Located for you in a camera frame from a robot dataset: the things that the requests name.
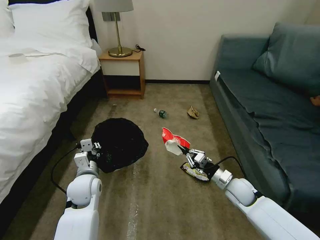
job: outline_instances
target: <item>white bedsheet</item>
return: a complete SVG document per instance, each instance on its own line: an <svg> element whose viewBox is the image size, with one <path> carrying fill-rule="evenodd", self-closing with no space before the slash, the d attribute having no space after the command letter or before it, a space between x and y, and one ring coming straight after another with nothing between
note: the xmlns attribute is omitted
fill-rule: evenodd
<svg viewBox="0 0 320 240"><path fill-rule="evenodd" d="M60 113L98 70L91 49L0 42L0 203L45 147ZM24 53L13 64L9 54Z"/></svg>

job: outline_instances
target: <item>water bottle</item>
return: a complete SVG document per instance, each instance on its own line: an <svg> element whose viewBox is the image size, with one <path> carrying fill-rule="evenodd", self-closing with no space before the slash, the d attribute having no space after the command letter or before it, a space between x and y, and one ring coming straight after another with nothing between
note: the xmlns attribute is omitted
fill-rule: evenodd
<svg viewBox="0 0 320 240"><path fill-rule="evenodd" d="M158 113L160 117L162 118L166 118L168 116L168 113L166 111L163 111L163 110L158 110L158 109L154 109L153 110L154 112Z"/></svg>

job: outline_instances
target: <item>nightstand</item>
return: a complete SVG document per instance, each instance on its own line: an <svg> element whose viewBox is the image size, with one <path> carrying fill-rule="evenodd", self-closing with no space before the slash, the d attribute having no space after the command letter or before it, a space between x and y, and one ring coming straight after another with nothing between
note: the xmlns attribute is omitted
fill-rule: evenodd
<svg viewBox="0 0 320 240"><path fill-rule="evenodd" d="M119 58L111 57L108 52L104 52L99 60L109 98L143 99L146 88L143 51Z"/></svg>

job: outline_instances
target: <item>green bottle label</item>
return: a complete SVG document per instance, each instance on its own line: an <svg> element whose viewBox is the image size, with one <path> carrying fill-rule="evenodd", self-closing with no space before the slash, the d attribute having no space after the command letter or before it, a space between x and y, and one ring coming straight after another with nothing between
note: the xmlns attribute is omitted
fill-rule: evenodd
<svg viewBox="0 0 320 240"><path fill-rule="evenodd" d="M163 114L164 114L164 113L165 113L165 111L160 110L160 111L159 111L159 116L163 118Z"/></svg>

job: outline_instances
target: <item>sofa armrest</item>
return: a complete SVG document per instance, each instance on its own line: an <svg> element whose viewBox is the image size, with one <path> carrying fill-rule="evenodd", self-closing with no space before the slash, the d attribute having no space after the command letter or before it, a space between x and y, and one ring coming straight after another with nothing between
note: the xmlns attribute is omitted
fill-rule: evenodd
<svg viewBox="0 0 320 240"><path fill-rule="evenodd" d="M269 36L222 35L213 75L219 69L251 69L269 44Z"/></svg>

